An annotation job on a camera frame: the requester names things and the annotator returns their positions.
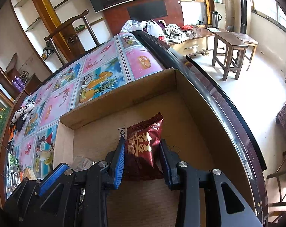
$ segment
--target white floor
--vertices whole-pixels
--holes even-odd
[[[218,63],[215,67],[211,66],[212,52],[206,56],[197,55],[192,58],[219,84],[247,122],[265,158],[267,170],[263,174],[266,178],[268,174],[276,172],[283,160],[282,153],[286,150],[284,130],[275,123],[276,114],[286,101],[285,76],[275,62],[257,52],[249,71],[246,71],[248,60],[245,59],[238,80],[234,79],[235,73],[229,72],[227,81],[222,81],[223,69]],[[218,58],[223,62],[224,56]],[[286,177],[281,180],[285,193]],[[276,179],[266,180],[266,186],[269,206],[270,203],[279,202]],[[284,208],[270,207],[269,216],[273,211],[282,210]]]

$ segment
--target window frame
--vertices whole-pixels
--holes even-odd
[[[272,19],[271,17],[269,17],[268,15],[258,11],[255,9],[255,5],[254,5],[254,0],[252,0],[252,6],[251,6],[251,12],[263,17],[264,19],[270,21],[271,23],[273,23],[274,25],[276,25],[277,27],[279,27],[281,30],[283,30],[286,33],[286,27],[284,27],[282,24],[279,23],[279,11],[278,11],[278,7],[280,7],[280,9],[282,10],[281,6],[279,5],[279,3],[274,0],[276,2],[276,14],[277,14],[277,20]]]

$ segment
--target chair backrest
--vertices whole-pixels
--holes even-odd
[[[81,54],[84,54],[85,53],[85,49],[77,35],[76,34],[71,34],[69,31],[66,31],[68,28],[69,25],[71,25],[72,23],[74,23],[76,20],[78,19],[83,19],[92,39],[94,40],[95,44],[98,46],[100,45],[98,39],[96,38],[92,28],[90,27],[87,19],[86,19],[86,15],[88,14],[88,9],[85,10],[82,14],[79,14],[79,15],[76,15],[74,17],[71,17],[70,19],[68,19],[67,21],[63,22],[61,25],[59,25],[49,36],[45,37],[44,40],[45,41],[50,41],[50,43],[52,44],[53,48],[54,48],[54,51],[56,52],[57,56],[59,57],[59,60],[61,61],[61,63],[64,65],[65,62],[63,60],[63,57],[61,56],[61,54],[59,53],[58,49],[56,48],[55,46],[55,43],[54,43],[54,40],[53,40],[53,36],[55,36],[57,33],[59,32],[64,32],[64,35],[67,35],[65,36],[65,40],[67,42],[67,45],[69,48],[73,48],[73,52],[76,54],[75,55],[75,58],[80,56]]]

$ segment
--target red snack wrapper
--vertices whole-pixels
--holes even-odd
[[[137,181],[163,178],[156,165],[162,122],[163,116],[158,113],[149,120],[127,128],[124,179]]]

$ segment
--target electric kettle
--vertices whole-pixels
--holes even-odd
[[[212,27],[219,28],[219,21],[222,19],[222,16],[217,11],[211,11],[212,16]]]

